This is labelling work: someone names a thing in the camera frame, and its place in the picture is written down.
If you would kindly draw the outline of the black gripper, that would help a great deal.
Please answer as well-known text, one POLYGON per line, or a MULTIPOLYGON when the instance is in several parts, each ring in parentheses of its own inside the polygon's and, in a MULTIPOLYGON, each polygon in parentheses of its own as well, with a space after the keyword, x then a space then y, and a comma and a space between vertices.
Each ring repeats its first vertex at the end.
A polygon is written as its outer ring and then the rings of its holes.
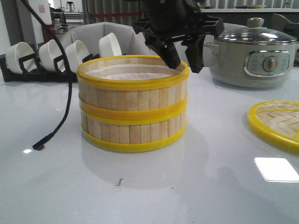
POLYGON ((185 55, 191 71, 199 73, 204 67, 205 35, 218 37, 224 31, 223 19, 203 14, 201 0, 152 0, 154 13, 150 22, 145 14, 133 24, 136 34, 142 32, 145 44, 156 51, 165 64, 177 68, 181 61, 174 42, 183 39, 185 55))

